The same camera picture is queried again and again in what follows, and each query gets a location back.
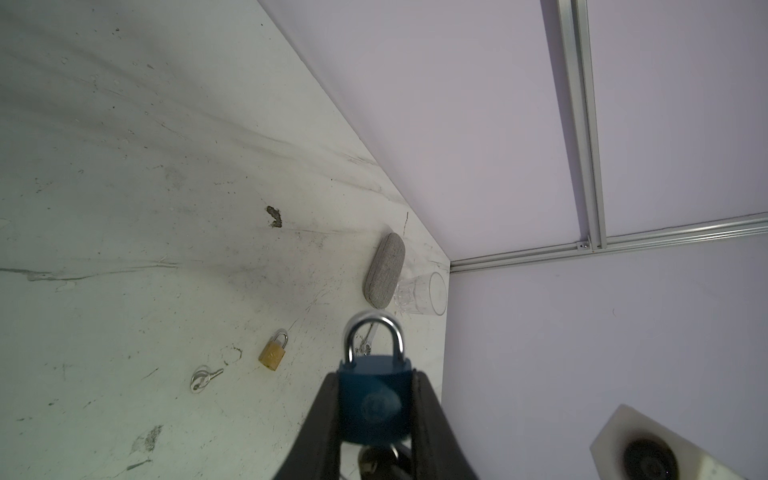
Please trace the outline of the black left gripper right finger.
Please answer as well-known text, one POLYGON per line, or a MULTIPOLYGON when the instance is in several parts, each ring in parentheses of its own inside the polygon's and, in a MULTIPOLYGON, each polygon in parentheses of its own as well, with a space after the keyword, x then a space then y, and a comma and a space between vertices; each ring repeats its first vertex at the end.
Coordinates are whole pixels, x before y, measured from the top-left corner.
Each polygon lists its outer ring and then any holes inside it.
POLYGON ((411 391, 413 478, 478 479, 424 372, 413 370, 411 391))

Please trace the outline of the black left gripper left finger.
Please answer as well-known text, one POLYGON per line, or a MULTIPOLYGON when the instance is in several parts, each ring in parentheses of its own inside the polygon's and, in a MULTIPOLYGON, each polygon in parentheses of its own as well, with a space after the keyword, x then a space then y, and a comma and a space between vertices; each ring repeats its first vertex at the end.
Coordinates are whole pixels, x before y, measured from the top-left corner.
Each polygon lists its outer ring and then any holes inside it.
POLYGON ((338 480, 341 460, 339 377, 326 375, 275 480, 338 480))

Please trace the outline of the blue padlock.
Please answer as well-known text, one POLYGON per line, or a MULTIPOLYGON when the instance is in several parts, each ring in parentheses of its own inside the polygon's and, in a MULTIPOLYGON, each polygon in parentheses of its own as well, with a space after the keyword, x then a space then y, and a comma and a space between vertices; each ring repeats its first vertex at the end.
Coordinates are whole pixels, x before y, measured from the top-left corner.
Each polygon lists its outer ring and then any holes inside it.
POLYGON ((405 355, 399 321, 383 310, 361 312, 348 322, 343 348, 338 369, 341 440, 380 446, 409 437, 413 369, 405 355), (355 354, 354 337, 367 324, 380 325, 389 332, 390 354, 355 354))

